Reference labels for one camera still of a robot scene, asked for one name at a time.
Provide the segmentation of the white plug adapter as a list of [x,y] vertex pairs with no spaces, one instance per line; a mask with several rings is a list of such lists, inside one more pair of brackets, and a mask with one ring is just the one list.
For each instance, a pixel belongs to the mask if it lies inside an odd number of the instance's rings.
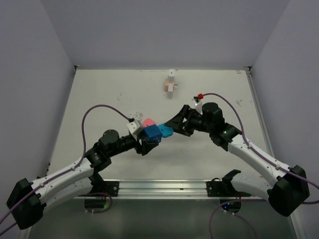
[[134,119],[134,120],[139,120],[141,121],[143,117],[143,114],[138,111],[130,112],[129,113],[129,118]]

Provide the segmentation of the white charger plug front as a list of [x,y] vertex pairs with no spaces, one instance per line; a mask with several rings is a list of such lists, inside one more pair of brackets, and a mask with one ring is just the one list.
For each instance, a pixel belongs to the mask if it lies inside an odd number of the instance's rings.
[[173,92],[174,92],[174,83],[170,83],[167,87],[167,97],[172,98],[173,97]]

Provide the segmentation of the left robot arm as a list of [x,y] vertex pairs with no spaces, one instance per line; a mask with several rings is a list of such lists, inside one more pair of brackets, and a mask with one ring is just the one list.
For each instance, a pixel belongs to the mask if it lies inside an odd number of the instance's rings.
[[161,134],[147,133],[145,129],[138,135],[122,137],[116,130],[107,130],[82,158],[64,169],[32,182],[19,180],[6,203],[9,212],[19,229],[24,230],[36,224],[44,211],[60,199],[99,195],[104,184],[98,173],[112,163],[111,157],[131,149],[146,155],[159,145],[161,138]]

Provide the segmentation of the cyan extension plug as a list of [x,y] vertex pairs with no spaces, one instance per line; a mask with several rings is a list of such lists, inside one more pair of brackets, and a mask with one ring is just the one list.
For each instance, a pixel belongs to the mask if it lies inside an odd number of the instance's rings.
[[161,131],[162,138],[168,138],[173,135],[174,131],[171,127],[165,126],[163,124],[158,125],[159,130]]

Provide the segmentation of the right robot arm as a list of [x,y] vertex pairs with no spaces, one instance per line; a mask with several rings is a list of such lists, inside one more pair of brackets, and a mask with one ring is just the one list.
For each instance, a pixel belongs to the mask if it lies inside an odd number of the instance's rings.
[[230,196],[247,193],[259,197],[268,201],[277,213],[285,217],[310,195],[305,181],[306,172],[301,167],[290,167],[245,139],[242,131],[225,121],[216,103],[205,103],[201,113],[184,105],[164,125],[185,136],[191,136],[194,131],[208,133],[215,145],[239,157],[258,172],[255,176],[234,169],[220,182],[211,182],[213,189],[221,189]]

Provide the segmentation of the pink extension socket plug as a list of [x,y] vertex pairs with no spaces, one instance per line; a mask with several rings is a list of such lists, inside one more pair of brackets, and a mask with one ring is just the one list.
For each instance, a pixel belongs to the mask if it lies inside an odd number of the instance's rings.
[[156,122],[154,120],[152,120],[151,118],[147,118],[143,121],[143,126],[144,127],[148,127],[151,125],[156,125]]

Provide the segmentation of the blue cube socket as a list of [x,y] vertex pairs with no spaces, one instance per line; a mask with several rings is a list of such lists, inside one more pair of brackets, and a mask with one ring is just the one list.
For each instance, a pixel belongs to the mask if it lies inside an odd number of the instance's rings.
[[151,143],[160,143],[162,132],[156,124],[144,128],[145,139]]

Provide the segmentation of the peach cube socket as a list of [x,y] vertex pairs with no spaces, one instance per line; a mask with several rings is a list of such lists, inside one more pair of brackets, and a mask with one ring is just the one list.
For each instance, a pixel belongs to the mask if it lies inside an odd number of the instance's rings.
[[178,84],[176,84],[174,81],[170,80],[169,78],[166,78],[164,81],[164,91],[165,92],[173,92],[175,88],[178,87]]

